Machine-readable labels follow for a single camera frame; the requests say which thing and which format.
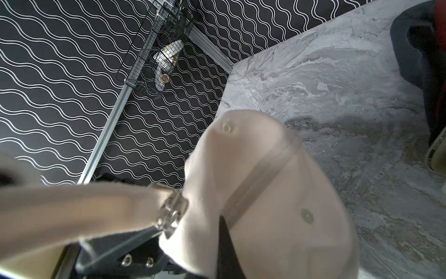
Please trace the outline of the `white item in black basket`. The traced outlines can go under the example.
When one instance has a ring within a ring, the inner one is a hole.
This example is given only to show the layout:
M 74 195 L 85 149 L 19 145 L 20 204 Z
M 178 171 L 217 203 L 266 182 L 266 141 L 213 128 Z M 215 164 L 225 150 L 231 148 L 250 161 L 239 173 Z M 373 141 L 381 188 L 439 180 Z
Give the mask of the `white item in black basket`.
M 174 70 L 184 48 L 182 40 L 176 40 L 164 46 L 159 52 L 154 54 L 153 59 L 157 64 L 155 70 L 155 88 L 163 92 L 165 85 L 170 81 L 169 74 Z

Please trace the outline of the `cream baseball cap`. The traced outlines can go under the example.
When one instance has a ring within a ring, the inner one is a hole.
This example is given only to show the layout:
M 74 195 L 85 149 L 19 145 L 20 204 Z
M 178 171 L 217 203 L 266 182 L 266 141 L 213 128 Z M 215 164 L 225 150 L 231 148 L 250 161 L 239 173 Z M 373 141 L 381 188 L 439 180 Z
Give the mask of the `cream baseball cap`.
M 1 275 L 51 279 L 65 245 L 155 227 L 169 260 L 189 277 L 216 279 L 223 216 L 246 279 L 357 278 L 354 224 L 294 130 L 259 111 L 228 111 L 184 172 L 181 189 L 45 186 L 1 156 Z

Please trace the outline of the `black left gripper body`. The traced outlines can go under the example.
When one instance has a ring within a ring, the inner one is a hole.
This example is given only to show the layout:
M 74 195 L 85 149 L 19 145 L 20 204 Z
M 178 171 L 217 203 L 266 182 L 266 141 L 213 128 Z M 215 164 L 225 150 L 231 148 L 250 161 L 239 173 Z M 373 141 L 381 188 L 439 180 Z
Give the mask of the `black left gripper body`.
M 82 276 L 148 277 L 168 265 L 159 246 L 161 231 L 155 227 L 136 232 L 86 240 L 75 270 Z

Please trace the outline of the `beige cap with black lettering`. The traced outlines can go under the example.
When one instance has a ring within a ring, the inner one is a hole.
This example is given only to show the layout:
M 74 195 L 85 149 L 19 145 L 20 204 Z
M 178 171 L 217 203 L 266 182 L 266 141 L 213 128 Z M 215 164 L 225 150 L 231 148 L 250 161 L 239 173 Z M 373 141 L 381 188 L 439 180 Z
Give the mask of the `beige cap with black lettering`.
M 432 171 L 446 175 L 446 128 L 443 128 L 429 147 L 425 162 Z

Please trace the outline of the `aluminium corner frame post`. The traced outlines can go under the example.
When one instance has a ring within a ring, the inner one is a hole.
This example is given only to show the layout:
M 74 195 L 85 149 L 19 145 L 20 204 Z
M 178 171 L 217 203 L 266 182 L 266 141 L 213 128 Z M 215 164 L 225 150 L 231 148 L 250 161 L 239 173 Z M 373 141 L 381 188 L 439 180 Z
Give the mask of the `aluminium corner frame post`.
M 215 61 L 215 63 L 222 67 L 226 73 L 230 74 L 232 72 L 234 63 L 196 26 L 192 26 L 192 29 L 189 33 L 189 39 L 213 61 Z

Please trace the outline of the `dark grey cap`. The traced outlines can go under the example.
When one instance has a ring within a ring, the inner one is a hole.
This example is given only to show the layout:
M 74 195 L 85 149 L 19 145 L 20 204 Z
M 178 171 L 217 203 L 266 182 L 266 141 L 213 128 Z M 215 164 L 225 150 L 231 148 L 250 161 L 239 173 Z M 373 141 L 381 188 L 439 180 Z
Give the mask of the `dark grey cap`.
M 429 145 L 446 127 L 446 51 L 436 41 L 435 2 L 403 11 L 390 29 L 401 77 L 423 92 Z

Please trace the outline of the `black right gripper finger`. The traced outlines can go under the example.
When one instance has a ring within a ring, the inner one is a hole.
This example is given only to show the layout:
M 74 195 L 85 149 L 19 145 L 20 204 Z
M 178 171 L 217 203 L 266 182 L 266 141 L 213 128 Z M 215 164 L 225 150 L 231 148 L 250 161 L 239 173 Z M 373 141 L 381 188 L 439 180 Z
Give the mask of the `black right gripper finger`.
M 236 255 L 230 232 L 223 216 L 219 219 L 217 279 L 245 279 Z

